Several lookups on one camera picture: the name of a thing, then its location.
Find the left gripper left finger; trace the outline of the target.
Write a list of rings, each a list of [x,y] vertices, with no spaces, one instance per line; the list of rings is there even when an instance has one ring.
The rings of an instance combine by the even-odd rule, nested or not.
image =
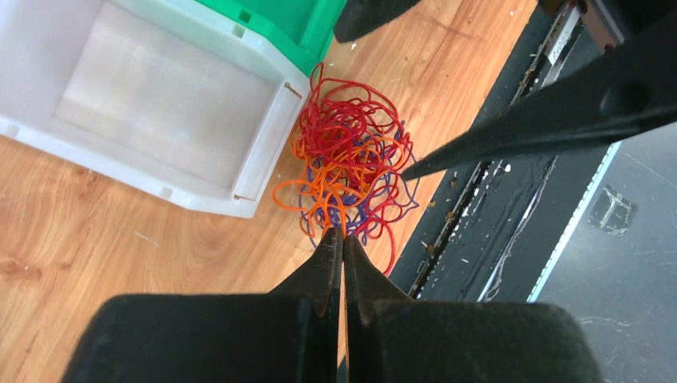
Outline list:
[[[343,235],[265,294],[123,294],[81,335],[65,382],[333,382]]]

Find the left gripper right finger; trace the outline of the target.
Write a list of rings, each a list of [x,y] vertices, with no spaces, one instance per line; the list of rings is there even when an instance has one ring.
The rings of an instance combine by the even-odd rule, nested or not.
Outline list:
[[[351,382],[600,382],[572,315],[523,302],[417,301],[342,245]]]

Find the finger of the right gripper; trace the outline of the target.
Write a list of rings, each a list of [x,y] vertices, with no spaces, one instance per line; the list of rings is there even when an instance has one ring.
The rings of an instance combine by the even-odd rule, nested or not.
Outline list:
[[[676,121],[676,12],[519,100],[402,172],[418,179],[511,156],[610,145]]]
[[[416,6],[419,0],[347,0],[334,25],[335,40],[358,40],[392,22]]]

